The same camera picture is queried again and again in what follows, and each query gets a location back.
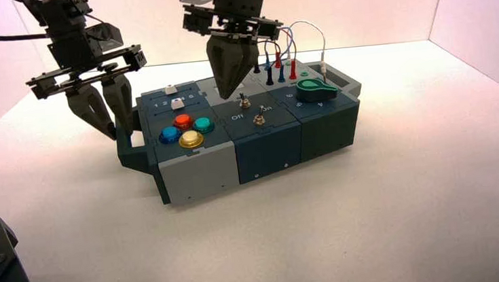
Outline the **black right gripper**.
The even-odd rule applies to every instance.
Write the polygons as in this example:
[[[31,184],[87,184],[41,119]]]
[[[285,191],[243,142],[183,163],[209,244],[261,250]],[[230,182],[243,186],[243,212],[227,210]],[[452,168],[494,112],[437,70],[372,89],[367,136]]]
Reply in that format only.
[[[183,28],[210,35],[206,53],[223,100],[230,98],[257,62],[256,42],[278,38],[282,23],[261,15],[263,2],[181,0],[185,12]]]

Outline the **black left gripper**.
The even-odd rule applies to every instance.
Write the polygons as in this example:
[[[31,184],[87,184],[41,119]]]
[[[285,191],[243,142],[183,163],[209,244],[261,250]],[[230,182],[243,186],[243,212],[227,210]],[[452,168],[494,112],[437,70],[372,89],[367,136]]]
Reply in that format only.
[[[92,85],[101,81],[103,96],[117,123],[133,133],[130,71],[138,71],[147,60],[141,46],[123,47],[120,30],[109,23],[73,30],[53,38],[48,45],[59,69],[32,77],[26,82],[38,99],[65,92],[69,108],[84,122],[116,140],[115,125],[101,94]]]

